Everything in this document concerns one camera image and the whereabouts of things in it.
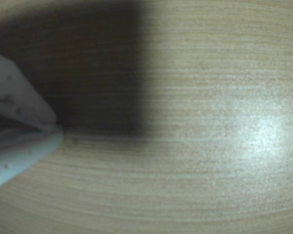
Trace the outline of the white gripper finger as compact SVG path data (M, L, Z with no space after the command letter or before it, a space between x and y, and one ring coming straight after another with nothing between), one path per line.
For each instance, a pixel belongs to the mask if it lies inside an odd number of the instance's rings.
M18 66L0 55L0 114L33 128L49 131L56 125L53 109Z
M0 131L0 186L53 153L63 141L63 130L7 129Z

